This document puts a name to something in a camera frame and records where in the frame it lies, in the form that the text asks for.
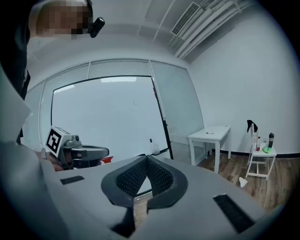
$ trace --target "ceiling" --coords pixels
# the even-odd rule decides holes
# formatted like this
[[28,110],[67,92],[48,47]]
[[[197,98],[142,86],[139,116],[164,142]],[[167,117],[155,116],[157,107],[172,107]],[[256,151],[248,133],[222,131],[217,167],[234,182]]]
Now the ceiling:
[[[105,19],[105,27],[99,35],[104,34],[127,34],[146,38],[152,42],[158,42],[169,48],[171,52],[176,51],[169,46],[173,37],[172,28],[185,12],[188,6],[195,2],[203,6],[211,2],[220,2],[221,0],[92,0],[94,16],[101,16]],[[205,41],[193,50],[185,60],[191,62],[213,43],[218,37],[210,35]],[[49,43],[56,41],[56,38],[36,37],[30,40],[28,44],[28,64],[38,62],[38,52]]]

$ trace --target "person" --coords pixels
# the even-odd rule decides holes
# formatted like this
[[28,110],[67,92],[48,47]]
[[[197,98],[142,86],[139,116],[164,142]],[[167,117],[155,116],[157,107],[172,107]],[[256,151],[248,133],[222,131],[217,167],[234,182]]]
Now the person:
[[[24,100],[30,74],[27,65],[27,44],[33,37],[55,37],[87,33],[92,24],[92,9],[88,0],[25,0],[5,1],[1,8],[14,14],[9,21],[1,14],[2,37],[0,62],[15,90]],[[21,144],[19,134],[17,143]],[[51,161],[56,171],[62,170],[56,158],[50,153],[46,159]]]

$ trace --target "black cloth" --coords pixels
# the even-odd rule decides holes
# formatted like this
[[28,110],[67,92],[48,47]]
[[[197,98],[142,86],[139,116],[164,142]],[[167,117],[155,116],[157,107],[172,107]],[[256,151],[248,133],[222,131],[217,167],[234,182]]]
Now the black cloth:
[[247,124],[248,124],[247,132],[249,132],[249,129],[250,129],[252,123],[254,125],[254,132],[256,133],[258,130],[258,127],[252,120],[247,120]]
[[25,99],[30,76],[25,78],[27,44],[30,38],[28,20],[37,0],[4,1],[1,3],[0,62],[8,79],[19,95]]

